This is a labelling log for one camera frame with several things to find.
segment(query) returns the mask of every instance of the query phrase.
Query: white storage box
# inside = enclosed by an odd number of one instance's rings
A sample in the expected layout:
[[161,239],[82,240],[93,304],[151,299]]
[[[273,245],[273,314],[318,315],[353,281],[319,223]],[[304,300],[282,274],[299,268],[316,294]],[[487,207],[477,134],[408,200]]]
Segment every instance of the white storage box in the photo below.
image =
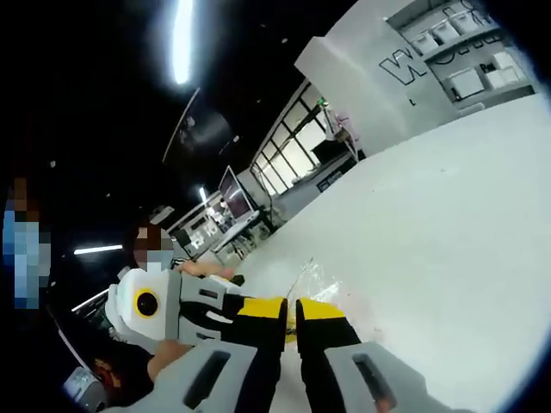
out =
[[515,59],[508,52],[498,52],[493,55],[493,62],[496,67],[500,70],[505,70],[510,67],[514,69],[514,72],[517,74],[519,79],[525,79],[523,70],[517,64]]
[[463,71],[458,71],[449,77],[451,86],[455,93],[461,98],[475,95],[484,90],[484,85],[480,80],[479,74],[472,67]]
[[515,83],[520,80],[518,78],[517,71],[515,71],[515,68],[512,66],[505,67],[504,69],[501,69],[500,72],[501,72],[501,77],[503,78],[506,84]]
[[427,54],[438,48],[438,43],[429,32],[423,32],[412,40],[412,45],[421,54]]
[[473,13],[468,10],[452,15],[449,21],[460,34],[473,32],[480,27],[479,23],[474,20]]
[[486,74],[486,77],[493,89],[499,89],[505,86],[505,80],[501,76],[501,71],[491,71]]
[[450,42],[459,37],[459,33],[457,33],[457,30],[454,29],[448,19],[435,24],[430,31],[442,43]]

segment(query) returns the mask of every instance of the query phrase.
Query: white wall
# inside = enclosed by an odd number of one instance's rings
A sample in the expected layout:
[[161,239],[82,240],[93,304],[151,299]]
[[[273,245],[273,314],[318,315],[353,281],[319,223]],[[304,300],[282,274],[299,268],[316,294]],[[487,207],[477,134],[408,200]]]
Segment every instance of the white wall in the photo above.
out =
[[[334,108],[350,114],[368,156],[457,116],[428,66],[384,21],[411,2],[358,0],[326,37],[313,38],[295,63]],[[399,49],[411,52],[412,59],[402,54],[398,69],[392,61]],[[423,76],[412,74],[408,65]]]

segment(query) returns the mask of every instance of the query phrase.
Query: ceiling light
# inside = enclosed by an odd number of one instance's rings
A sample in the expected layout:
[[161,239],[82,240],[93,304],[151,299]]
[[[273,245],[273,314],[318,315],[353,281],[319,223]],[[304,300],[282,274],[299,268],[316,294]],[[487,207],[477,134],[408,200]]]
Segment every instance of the ceiling light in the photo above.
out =
[[205,188],[200,187],[199,188],[199,196],[201,197],[201,200],[203,201],[203,204],[207,203],[207,194],[205,193]]
[[177,84],[189,80],[191,59],[191,15],[193,0],[179,0],[172,34],[172,70]]
[[94,297],[87,299],[87,300],[84,301],[83,303],[80,303],[80,304],[77,305],[75,308],[73,308],[71,311],[72,311],[72,312],[75,312],[75,311],[78,310],[79,308],[82,308],[82,307],[84,307],[85,305],[87,305],[88,303],[91,303],[92,301],[94,301],[95,299],[98,299],[98,298],[101,297],[103,294],[105,294],[107,291],[109,291],[108,288],[106,288],[106,289],[103,290],[102,292],[96,294]]
[[122,250],[122,245],[106,245],[105,247],[93,247],[93,248],[80,248],[75,250],[75,256],[81,254],[89,254],[91,252],[102,252],[102,251],[112,251],[112,250]]

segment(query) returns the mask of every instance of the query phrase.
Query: circular camera lens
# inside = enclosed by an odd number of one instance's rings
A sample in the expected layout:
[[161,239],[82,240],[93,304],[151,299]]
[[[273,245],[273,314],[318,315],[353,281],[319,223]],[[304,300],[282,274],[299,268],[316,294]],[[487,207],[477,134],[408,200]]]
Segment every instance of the circular camera lens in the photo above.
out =
[[158,309],[158,303],[155,296],[151,293],[142,293],[138,297],[138,311],[144,316],[150,317]]

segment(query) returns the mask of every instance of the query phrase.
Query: window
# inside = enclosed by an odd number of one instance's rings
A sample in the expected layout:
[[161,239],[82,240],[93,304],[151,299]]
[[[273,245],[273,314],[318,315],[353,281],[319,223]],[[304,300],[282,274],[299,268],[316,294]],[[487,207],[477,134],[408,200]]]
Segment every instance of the window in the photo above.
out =
[[291,188],[293,186],[293,179],[295,179],[297,175],[289,166],[289,162],[282,157],[282,155],[279,151],[277,151],[273,143],[268,142],[266,146],[264,146],[264,153],[266,152],[266,150],[268,150],[269,152],[273,151],[275,153],[272,158],[269,157],[269,162],[272,164],[275,170],[277,170],[285,184],[289,188]]
[[277,175],[277,172],[275,172],[269,164],[264,166],[262,172],[264,173],[266,178],[268,178],[269,181],[272,182],[272,186],[278,194],[282,194],[287,190],[287,187],[283,183],[282,179]]
[[[255,159],[251,171],[270,195],[287,191],[319,165],[312,149],[325,139],[324,114],[317,113],[321,97],[314,86],[306,87]],[[312,120],[304,125],[306,118]]]
[[321,99],[321,93],[318,92],[313,84],[308,86],[302,94],[302,101],[308,106],[308,109],[310,110],[314,110],[316,108],[319,99]]
[[296,138],[300,141],[314,162],[319,163],[319,160],[312,152],[312,149],[325,140],[325,132],[321,129],[321,127],[319,127],[315,121],[312,121],[297,133]]
[[266,175],[262,172],[262,169],[258,166],[258,163],[255,163],[255,166],[252,168],[252,173],[260,183],[260,186],[268,191],[270,196],[277,194],[272,182],[270,182]]
[[291,110],[288,111],[287,115],[283,118],[283,121],[287,124],[287,126],[289,126],[291,131],[294,131],[299,123],[301,123],[307,116],[308,112],[304,106],[302,106],[300,102],[296,102]]
[[289,140],[282,152],[283,156],[293,165],[298,176],[308,175],[315,166],[315,160],[311,157],[308,158],[308,155],[302,150],[295,139]]
[[287,128],[284,125],[280,124],[276,128],[274,135],[272,136],[272,140],[279,148],[282,148],[283,145],[285,144],[285,141],[288,139],[289,139],[289,132]]

